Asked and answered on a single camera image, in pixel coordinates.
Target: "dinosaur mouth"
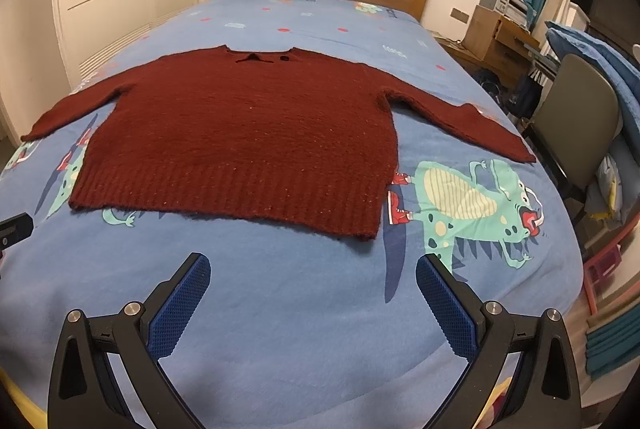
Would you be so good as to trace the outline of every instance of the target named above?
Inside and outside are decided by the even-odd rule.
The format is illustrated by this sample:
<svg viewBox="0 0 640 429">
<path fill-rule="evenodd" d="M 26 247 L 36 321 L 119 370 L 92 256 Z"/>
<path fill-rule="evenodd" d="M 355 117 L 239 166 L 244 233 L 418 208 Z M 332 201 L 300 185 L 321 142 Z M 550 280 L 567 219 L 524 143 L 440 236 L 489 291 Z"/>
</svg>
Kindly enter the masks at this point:
<svg viewBox="0 0 640 429">
<path fill-rule="evenodd" d="M 537 220 L 539 219 L 540 218 L 535 211 L 527 209 L 526 207 L 520 208 L 520 220 L 522 221 L 522 226 L 529 231 L 530 235 L 540 234 L 540 228 L 537 225 Z"/>
</svg>

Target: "gray chair backrest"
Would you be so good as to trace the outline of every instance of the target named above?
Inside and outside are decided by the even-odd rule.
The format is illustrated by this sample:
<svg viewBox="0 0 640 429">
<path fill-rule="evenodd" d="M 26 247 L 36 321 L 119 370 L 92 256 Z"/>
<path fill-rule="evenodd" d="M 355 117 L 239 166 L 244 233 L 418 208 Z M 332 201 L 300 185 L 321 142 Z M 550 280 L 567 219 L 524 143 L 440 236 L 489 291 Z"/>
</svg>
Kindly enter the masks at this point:
<svg viewBox="0 0 640 429">
<path fill-rule="evenodd" d="M 584 189 L 609 150 L 619 115 L 609 82 L 587 61 L 567 54 L 532 126 L 567 180 Z"/>
</svg>

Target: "maroon knitted sweater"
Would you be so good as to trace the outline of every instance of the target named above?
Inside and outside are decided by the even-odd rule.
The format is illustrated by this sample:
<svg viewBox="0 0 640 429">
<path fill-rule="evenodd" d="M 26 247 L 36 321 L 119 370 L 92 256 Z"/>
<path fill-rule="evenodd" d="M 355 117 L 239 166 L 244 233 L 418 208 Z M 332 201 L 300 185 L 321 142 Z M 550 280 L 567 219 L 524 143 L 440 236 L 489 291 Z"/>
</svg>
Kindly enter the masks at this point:
<svg viewBox="0 0 640 429">
<path fill-rule="evenodd" d="M 522 139 L 471 104 L 454 106 L 386 72 L 293 48 L 194 50 L 69 95 L 23 140 L 118 98 L 94 133 L 74 209 L 268 218 L 373 238 L 398 164 L 390 103 L 517 162 Z"/>
</svg>

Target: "textured blue pad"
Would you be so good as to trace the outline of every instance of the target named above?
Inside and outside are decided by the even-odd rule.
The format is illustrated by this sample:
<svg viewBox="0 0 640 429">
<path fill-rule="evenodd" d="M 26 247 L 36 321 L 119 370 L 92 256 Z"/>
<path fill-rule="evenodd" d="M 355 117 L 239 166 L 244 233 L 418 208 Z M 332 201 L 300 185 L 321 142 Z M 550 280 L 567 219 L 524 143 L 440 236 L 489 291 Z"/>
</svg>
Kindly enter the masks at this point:
<svg viewBox="0 0 640 429">
<path fill-rule="evenodd" d="M 201 255 L 149 323 L 147 349 L 156 360 L 174 351 L 211 279 L 209 260 Z"/>
<path fill-rule="evenodd" d="M 453 352 L 471 361 L 478 352 L 476 325 L 426 256 L 418 260 L 415 279 Z"/>
</svg>

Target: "silver bolt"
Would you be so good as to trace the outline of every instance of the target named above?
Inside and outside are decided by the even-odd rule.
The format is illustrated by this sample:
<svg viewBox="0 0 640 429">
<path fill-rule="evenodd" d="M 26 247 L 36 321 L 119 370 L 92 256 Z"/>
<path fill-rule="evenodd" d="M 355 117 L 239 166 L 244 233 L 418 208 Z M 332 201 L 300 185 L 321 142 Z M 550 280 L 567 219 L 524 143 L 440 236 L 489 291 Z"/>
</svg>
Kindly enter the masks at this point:
<svg viewBox="0 0 640 429">
<path fill-rule="evenodd" d="M 546 316 L 552 321 L 559 321 L 562 318 L 559 311 L 555 308 L 549 308 L 549 310 L 546 311 Z"/>
<path fill-rule="evenodd" d="M 502 313 L 502 305 L 496 301 L 489 301 L 484 307 L 491 315 Z"/>
<path fill-rule="evenodd" d="M 79 310 L 71 310 L 69 312 L 69 315 L 66 316 L 66 320 L 69 321 L 70 323 L 75 323 L 81 316 L 81 313 Z"/>
<path fill-rule="evenodd" d="M 140 312 L 140 303 L 129 303 L 124 307 L 124 313 L 127 315 L 135 315 Z"/>
</svg>

